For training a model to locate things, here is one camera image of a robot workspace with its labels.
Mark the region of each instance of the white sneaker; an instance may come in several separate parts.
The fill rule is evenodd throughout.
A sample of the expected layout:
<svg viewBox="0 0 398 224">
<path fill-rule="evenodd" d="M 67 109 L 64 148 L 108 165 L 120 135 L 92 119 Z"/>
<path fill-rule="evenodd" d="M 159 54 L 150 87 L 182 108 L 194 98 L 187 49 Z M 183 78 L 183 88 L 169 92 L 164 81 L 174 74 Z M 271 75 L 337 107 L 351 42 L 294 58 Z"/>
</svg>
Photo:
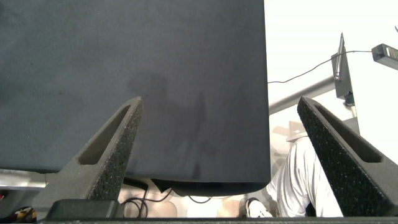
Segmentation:
<svg viewBox="0 0 398 224">
<path fill-rule="evenodd" d="M 273 217 L 266 207 L 256 198 L 250 198 L 246 202 L 246 215 L 249 218 L 270 218 Z"/>
</svg>

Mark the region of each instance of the foam pad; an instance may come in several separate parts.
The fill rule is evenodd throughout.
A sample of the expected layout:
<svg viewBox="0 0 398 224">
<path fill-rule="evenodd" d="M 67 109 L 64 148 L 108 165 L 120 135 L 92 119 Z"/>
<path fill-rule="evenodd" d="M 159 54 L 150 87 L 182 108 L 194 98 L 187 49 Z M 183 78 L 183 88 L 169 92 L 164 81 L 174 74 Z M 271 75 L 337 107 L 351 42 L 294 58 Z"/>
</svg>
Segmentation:
<svg viewBox="0 0 398 224">
<path fill-rule="evenodd" d="M 316 101 L 297 111 L 343 215 L 398 215 L 398 166 Z"/>
</svg>

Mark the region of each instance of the white wall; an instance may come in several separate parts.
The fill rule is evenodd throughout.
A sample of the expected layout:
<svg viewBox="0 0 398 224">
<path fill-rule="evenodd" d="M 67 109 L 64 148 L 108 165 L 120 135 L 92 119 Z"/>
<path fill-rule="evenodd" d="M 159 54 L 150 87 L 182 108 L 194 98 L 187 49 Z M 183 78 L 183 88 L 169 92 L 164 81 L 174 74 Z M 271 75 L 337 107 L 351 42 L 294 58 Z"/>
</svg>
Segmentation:
<svg viewBox="0 0 398 224">
<path fill-rule="evenodd" d="M 269 82 L 283 81 L 300 75 L 329 59 L 330 56 L 335 54 L 338 50 L 341 32 L 344 32 L 346 40 L 350 40 L 348 42 L 346 41 L 345 46 L 347 50 L 370 50 L 370 46 L 375 47 L 377 44 L 381 44 L 381 42 L 370 41 L 381 33 L 378 29 L 388 29 L 388 34 L 394 35 L 394 26 L 391 26 L 391 24 L 395 22 L 396 26 L 398 26 L 398 1 L 395 0 L 265 0 L 264 4 L 266 13 L 267 71 Z M 395 37 L 395 42 L 392 42 L 391 37 L 386 40 L 390 42 L 386 42 L 385 44 L 389 44 L 391 47 L 398 49 L 398 33 Z M 358 54 L 360 53 L 354 53 L 350 55 L 350 57 L 355 58 Z M 358 74 L 354 74 L 355 78 L 353 82 L 356 82 L 355 86 L 360 86 L 358 82 L 363 82 L 372 86 L 373 89 L 369 89 L 369 91 L 377 92 L 386 90 L 383 88 L 383 85 L 373 86 L 374 80 L 365 78 L 375 77 L 375 71 L 366 71 L 364 68 L 361 72 L 361 76 L 364 78 L 359 78 Z M 269 103 L 271 104 L 289 96 L 332 74 L 332 65 L 331 62 L 328 62 L 311 73 L 292 80 L 291 82 L 269 84 Z M 392 82 L 398 81 L 398 73 L 397 80 L 391 80 L 391 78 L 392 77 L 389 77 Z M 386 133 L 394 133 L 394 127 L 398 126 L 391 126 L 386 123 L 392 119 L 395 120 L 395 118 L 391 117 L 392 114 L 389 115 L 389 118 L 383 117 L 380 109 L 371 110 L 370 107 L 364 106 L 366 104 L 364 91 L 361 90 L 360 87 L 357 87 L 357 91 L 363 96 L 361 98 L 361 96 L 355 95 L 354 88 L 356 100 L 362 103 L 358 107 L 357 102 L 361 133 L 364 130 L 364 137 L 372 144 L 385 147 L 385 144 L 382 142 L 390 141 L 390 139 L 385 139 Z M 326 108 L 336 114 L 340 119 L 353 117 L 352 112 L 343 106 L 343 101 L 335 97 L 334 91 L 315 99 L 326 106 Z M 294 106 L 270 116 L 272 174 L 279 168 L 280 163 L 284 160 L 285 154 L 289 151 L 291 146 L 291 144 L 285 141 L 287 135 L 295 131 L 294 127 L 289 127 L 289 123 L 291 126 L 295 124 L 295 122 L 300 122 L 296 107 L 297 106 Z M 374 123 L 368 124 L 367 122 L 371 114 L 373 114 L 373 119 L 384 119 L 384 124 L 378 126 L 379 129 L 382 129 L 382 131 L 378 132 L 380 134 L 369 127 L 370 125 L 374 125 Z"/>
</svg>

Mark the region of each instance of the dark gray panel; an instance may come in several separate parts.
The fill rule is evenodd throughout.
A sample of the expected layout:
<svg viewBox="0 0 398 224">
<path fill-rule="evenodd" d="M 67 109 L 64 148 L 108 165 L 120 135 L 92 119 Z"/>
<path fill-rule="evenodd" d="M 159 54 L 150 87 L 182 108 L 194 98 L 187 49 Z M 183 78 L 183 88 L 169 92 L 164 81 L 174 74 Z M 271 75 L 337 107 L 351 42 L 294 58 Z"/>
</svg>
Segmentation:
<svg viewBox="0 0 398 224">
<path fill-rule="evenodd" d="M 60 170 L 128 99 L 127 173 L 269 181 L 264 3 L 0 1 L 0 166 Z"/>
</svg>

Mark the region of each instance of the floor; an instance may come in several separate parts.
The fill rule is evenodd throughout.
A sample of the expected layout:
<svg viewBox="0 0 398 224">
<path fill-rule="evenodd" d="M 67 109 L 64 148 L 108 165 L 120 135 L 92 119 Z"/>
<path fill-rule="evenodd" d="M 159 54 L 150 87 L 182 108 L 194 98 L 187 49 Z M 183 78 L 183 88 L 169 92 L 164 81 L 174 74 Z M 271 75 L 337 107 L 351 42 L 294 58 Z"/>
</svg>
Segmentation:
<svg viewBox="0 0 398 224">
<path fill-rule="evenodd" d="M 160 200 L 164 198 L 169 190 L 161 193 L 150 179 L 139 179 L 149 185 L 146 198 Z M 241 217 L 244 215 L 244 205 L 248 198 L 258 198 L 268 209 L 274 210 L 270 207 L 266 200 L 265 190 L 253 192 L 245 195 L 234 195 L 226 197 L 213 197 L 206 203 L 196 203 L 207 201 L 208 197 L 181 197 L 175 192 L 171 194 L 162 202 L 147 202 L 148 217 L 151 218 L 221 218 L 221 217 Z M 128 185 L 123 185 L 119 194 L 119 202 L 123 203 L 126 199 L 131 197 L 142 198 L 144 191 Z M 132 203 L 128 203 L 124 208 L 124 216 L 135 218 L 139 214 L 139 209 Z"/>
</svg>

